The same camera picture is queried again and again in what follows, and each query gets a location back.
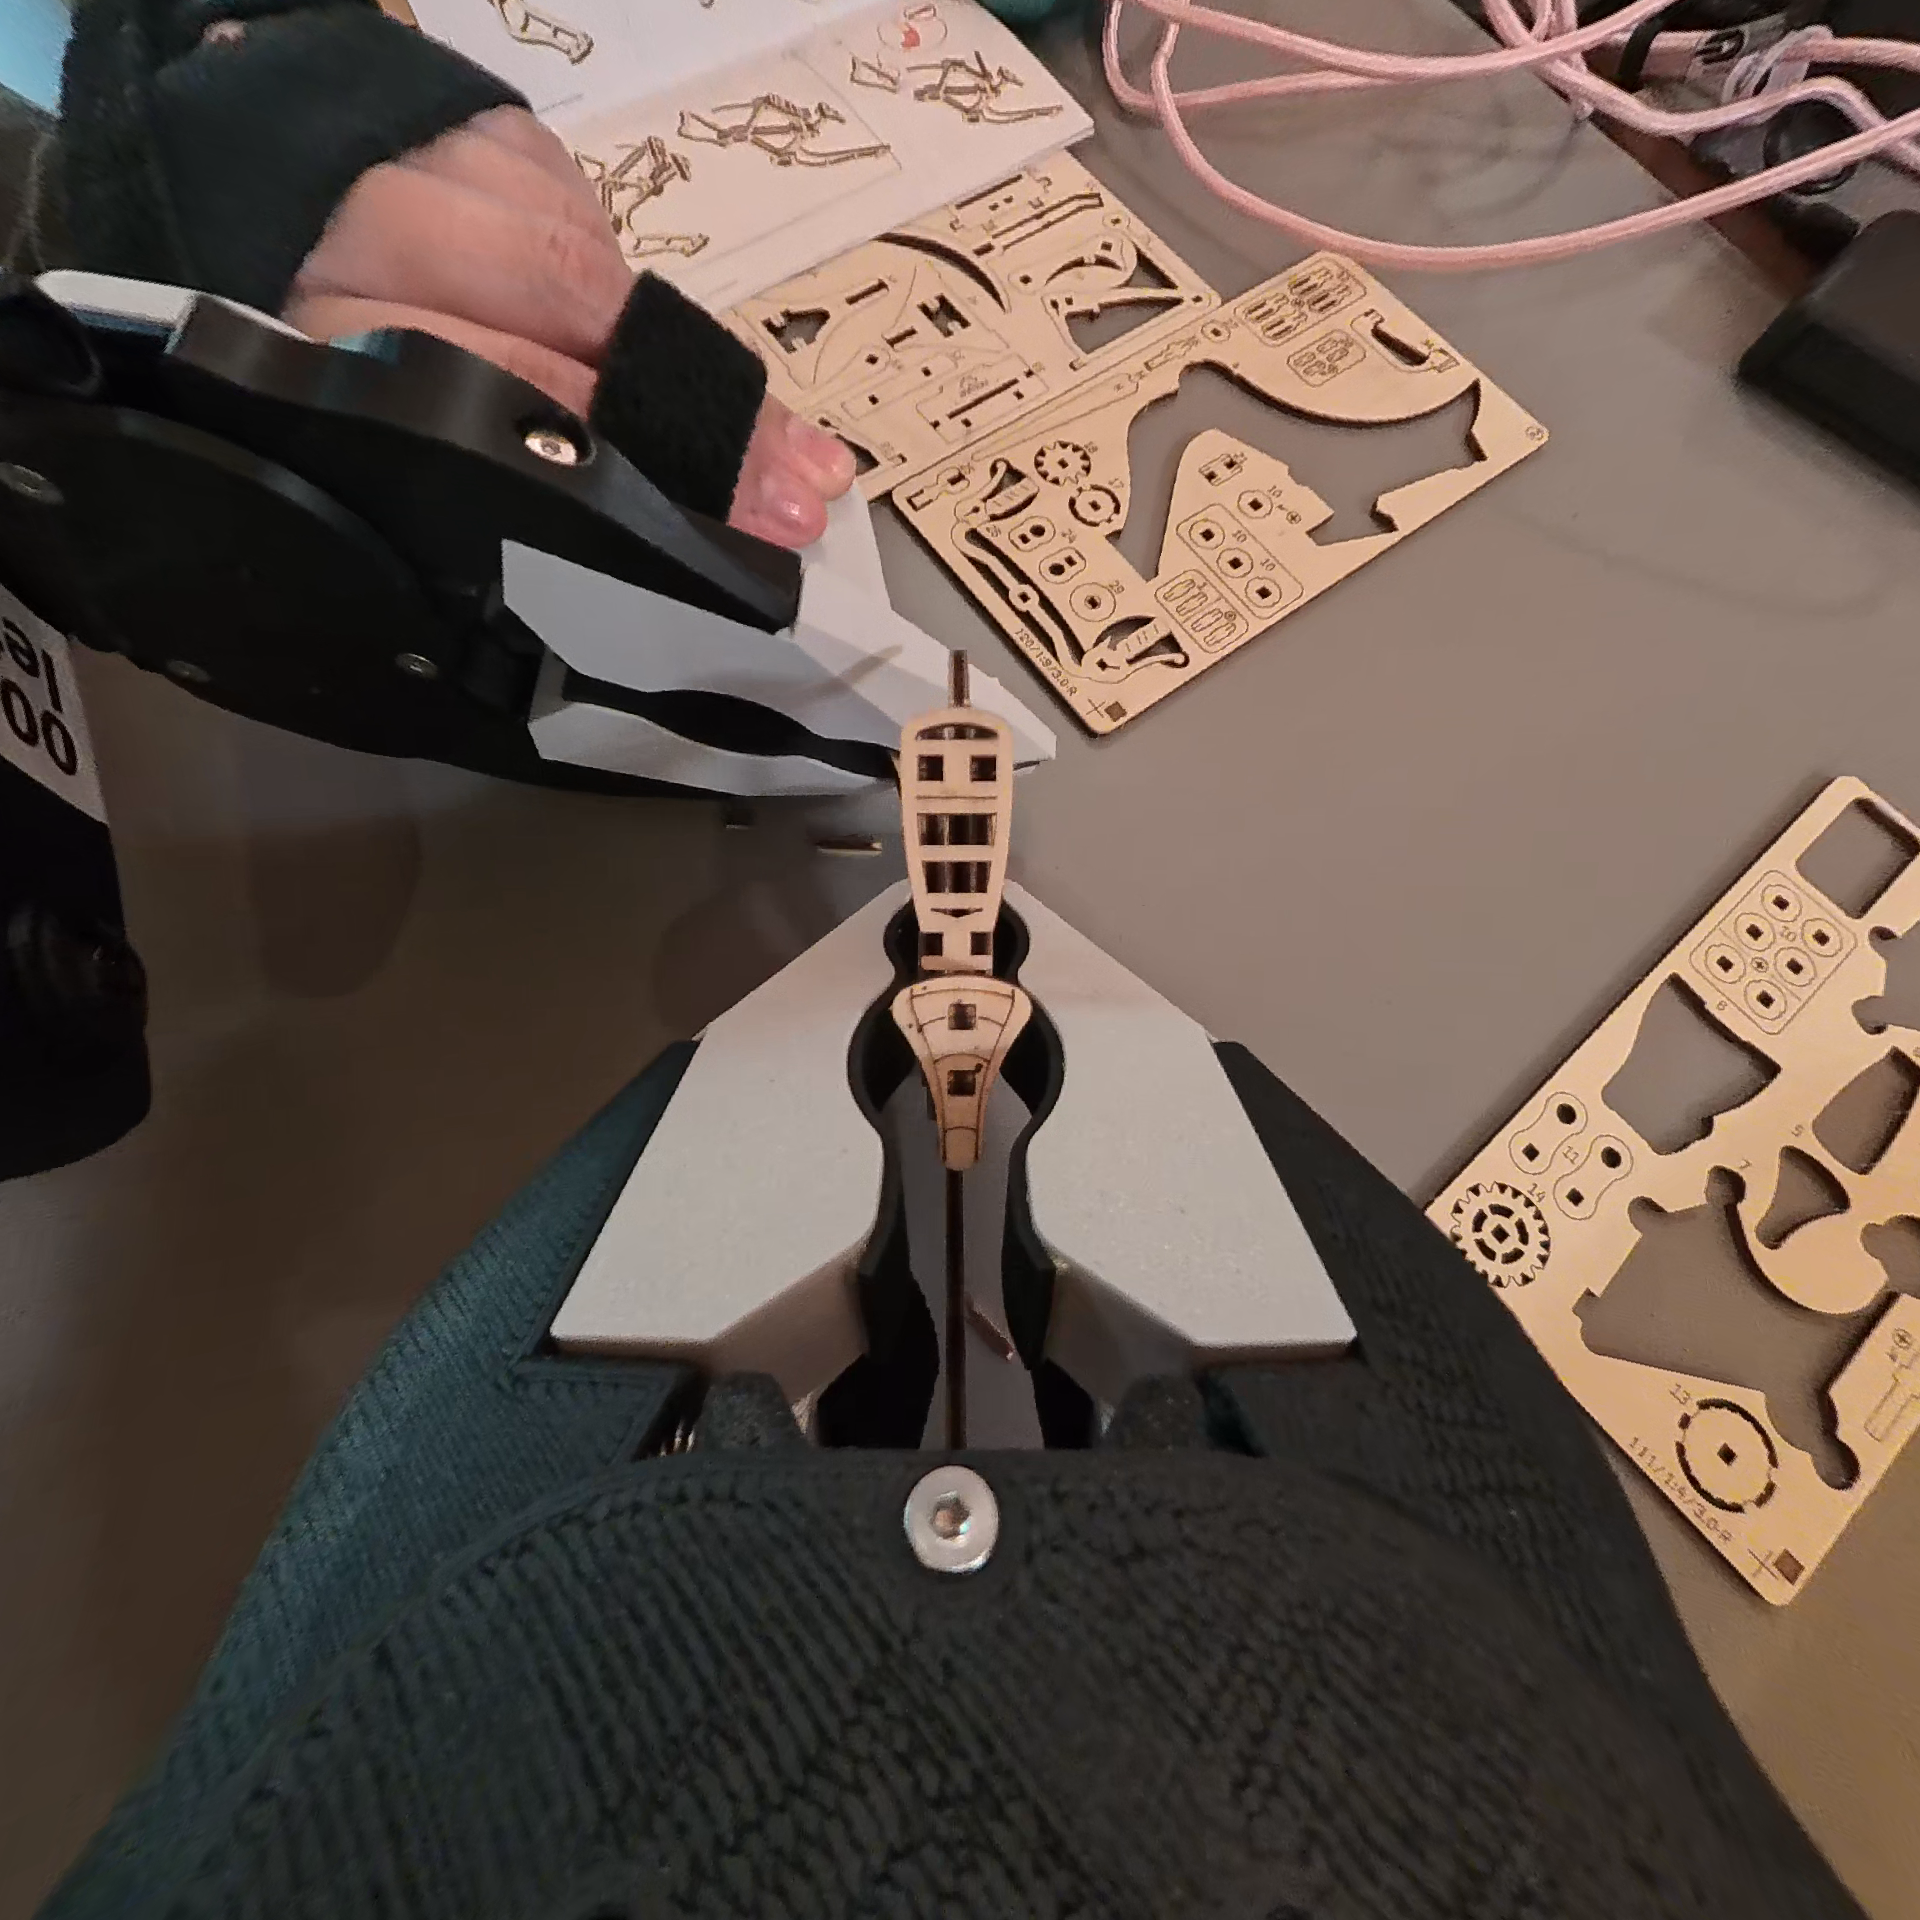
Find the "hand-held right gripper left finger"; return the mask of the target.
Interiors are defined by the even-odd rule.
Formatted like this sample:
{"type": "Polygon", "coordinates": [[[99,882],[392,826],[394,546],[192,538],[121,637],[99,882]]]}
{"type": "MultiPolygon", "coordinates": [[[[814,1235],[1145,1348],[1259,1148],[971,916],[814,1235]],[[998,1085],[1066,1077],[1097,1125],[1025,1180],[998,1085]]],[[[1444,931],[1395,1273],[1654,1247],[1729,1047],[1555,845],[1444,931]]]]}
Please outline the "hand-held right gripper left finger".
{"type": "Polygon", "coordinates": [[[572,1357],[772,1377],[825,1443],[922,1436],[922,1285],[886,1119],[891,884],[710,1021],[553,1325],[572,1357]]]}

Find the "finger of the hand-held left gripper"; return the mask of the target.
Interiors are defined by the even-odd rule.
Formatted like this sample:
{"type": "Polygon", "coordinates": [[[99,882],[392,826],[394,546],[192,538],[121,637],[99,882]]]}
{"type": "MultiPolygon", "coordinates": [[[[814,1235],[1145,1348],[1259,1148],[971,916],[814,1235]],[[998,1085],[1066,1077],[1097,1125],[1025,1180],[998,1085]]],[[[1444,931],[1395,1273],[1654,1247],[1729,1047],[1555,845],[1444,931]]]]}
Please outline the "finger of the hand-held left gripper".
{"type": "Polygon", "coordinates": [[[890,755],[880,757],[878,773],[859,773],[802,752],[727,749],[683,737],[654,719],[600,704],[553,704],[538,711],[532,741],[544,761],[735,801],[841,799],[896,785],[890,755]]]}
{"type": "Polygon", "coordinates": [[[831,748],[890,755],[908,722],[950,704],[950,649],[894,613],[883,594],[831,568],[804,564],[799,613],[777,632],[759,632],[528,545],[503,545],[502,561],[508,610],[548,653],[530,733],[532,715],[553,704],[654,719],[618,707],[615,698],[700,692],[799,724],[802,744],[737,748],[697,739],[688,719],[654,720],[727,749],[828,761],[831,748]]]}

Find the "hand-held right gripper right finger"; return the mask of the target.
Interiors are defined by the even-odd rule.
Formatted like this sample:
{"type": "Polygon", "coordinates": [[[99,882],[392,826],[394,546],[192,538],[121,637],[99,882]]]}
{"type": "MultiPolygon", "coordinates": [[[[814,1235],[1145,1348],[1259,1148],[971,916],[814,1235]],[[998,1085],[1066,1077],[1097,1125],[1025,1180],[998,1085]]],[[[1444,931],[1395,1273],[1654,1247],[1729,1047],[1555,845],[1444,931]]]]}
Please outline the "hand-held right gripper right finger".
{"type": "Polygon", "coordinates": [[[1151,1377],[1331,1360],[1356,1325],[1200,1021],[1025,887],[1036,1007],[998,1091],[1003,1325],[1111,1409],[1151,1377]]]}

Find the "wooden model frame assembly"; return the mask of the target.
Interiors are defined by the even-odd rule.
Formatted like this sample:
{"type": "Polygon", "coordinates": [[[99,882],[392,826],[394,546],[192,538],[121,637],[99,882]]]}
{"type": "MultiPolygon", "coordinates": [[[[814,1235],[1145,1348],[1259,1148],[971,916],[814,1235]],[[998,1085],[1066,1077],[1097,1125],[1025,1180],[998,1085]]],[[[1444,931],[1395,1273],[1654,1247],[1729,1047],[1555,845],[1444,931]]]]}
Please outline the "wooden model frame assembly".
{"type": "Polygon", "coordinates": [[[979,1163],[1002,1066],[1033,1004],[998,975],[1015,811],[1012,732],[956,689],[904,729],[904,858],[915,975],[891,1015],[915,1052],[944,1169],[944,1443],[967,1443],[967,1173],[979,1163]]]}

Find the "wooden parts sheet with gears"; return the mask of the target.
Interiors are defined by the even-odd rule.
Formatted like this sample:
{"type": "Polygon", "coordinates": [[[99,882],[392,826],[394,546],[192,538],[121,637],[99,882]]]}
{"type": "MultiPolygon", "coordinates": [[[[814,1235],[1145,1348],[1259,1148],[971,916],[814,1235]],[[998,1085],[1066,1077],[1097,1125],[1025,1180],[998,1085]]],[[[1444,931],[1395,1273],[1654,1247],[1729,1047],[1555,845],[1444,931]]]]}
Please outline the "wooden parts sheet with gears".
{"type": "Polygon", "coordinates": [[[1430,1208],[1771,1604],[1915,1439],[1915,887],[1830,781],[1430,1208]]]}

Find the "wooden parts sheet with slots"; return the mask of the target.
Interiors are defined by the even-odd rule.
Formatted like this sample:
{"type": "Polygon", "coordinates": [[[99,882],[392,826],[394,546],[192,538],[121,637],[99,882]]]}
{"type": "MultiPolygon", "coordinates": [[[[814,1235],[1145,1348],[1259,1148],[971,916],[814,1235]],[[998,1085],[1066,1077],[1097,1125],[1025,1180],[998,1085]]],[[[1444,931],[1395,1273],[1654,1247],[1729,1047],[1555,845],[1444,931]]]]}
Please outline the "wooden parts sheet with slots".
{"type": "Polygon", "coordinates": [[[878,498],[1215,306],[1217,289],[1062,152],[726,322],[878,498]]]}

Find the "wooden parts sheet large cutout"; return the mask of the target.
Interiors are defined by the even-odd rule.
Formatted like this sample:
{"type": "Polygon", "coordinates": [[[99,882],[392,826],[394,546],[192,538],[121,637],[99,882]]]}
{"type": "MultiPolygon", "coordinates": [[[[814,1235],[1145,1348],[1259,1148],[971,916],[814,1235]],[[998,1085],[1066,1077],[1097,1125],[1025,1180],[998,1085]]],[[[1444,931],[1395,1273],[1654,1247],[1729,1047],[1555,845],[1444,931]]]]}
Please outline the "wooden parts sheet large cutout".
{"type": "Polygon", "coordinates": [[[891,504],[1072,719],[1110,737],[1546,442],[1534,417],[1379,277],[1316,252],[906,477],[891,504]],[[1367,535],[1322,539],[1335,513],[1294,469],[1204,429],[1174,469],[1158,564],[1142,570],[1121,546],[1143,522],[1135,429],[1194,373],[1346,437],[1467,403],[1467,457],[1379,495],[1367,535]]]}

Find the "person's left hand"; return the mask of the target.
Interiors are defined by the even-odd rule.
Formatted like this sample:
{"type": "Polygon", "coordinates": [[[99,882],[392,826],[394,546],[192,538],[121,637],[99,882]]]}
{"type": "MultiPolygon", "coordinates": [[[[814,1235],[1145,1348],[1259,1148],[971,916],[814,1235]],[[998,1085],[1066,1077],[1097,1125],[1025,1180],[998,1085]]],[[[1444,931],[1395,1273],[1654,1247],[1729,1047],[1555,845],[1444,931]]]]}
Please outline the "person's left hand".
{"type": "Polygon", "coordinates": [[[750,347],[632,272],[524,99],[378,4],[76,4],[35,189],[35,265],[175,284],[313,341],[433,333],[770,545],[816,541],[854,488],[850,450],[768,395],[750,347]]]}

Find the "white instruction booklet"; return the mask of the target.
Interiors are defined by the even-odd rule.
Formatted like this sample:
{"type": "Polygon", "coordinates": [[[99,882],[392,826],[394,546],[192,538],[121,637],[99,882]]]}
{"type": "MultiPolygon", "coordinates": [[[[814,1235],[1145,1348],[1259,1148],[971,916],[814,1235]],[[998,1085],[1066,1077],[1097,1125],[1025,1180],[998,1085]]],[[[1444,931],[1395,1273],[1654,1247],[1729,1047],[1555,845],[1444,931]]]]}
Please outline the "white instruction booklet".
{"type": "Polygon", "coordinates": [[[754,297],[1074,144],[1088,114],[970,2],[415,2],[567,144],[635,272],[754,297]]]}

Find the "black power brick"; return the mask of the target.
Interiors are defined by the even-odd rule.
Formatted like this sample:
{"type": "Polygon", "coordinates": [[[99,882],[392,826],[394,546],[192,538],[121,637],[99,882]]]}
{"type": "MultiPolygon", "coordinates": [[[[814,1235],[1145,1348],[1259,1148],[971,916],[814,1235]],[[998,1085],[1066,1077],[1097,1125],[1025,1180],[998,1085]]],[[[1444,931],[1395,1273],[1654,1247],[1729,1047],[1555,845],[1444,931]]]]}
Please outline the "black power brick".
{"type": "Polygon", "coordinates": [[[1918,485],[1918,212],[1836,255],[1746,347],[1739,381],[1892,477],[1918,485]]]}

